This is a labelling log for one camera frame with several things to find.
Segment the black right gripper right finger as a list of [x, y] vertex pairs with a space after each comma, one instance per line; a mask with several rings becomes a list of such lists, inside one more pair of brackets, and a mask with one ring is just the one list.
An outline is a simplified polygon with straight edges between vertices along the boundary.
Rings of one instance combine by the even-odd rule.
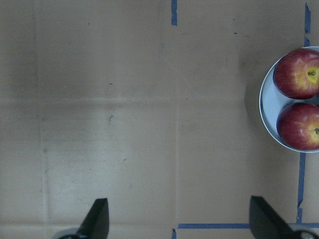
[[251, 196], [249, 226], [255, 239], [300, 239], [302, 230], [294, 231], [261, 196]]

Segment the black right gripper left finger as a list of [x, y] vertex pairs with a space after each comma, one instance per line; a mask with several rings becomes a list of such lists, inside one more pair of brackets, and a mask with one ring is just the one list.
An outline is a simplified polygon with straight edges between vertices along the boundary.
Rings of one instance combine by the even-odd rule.
[[76, 236], [79, 239], [106, 239], [109, 234], [108, 199], [96, 199], [80, 225]]

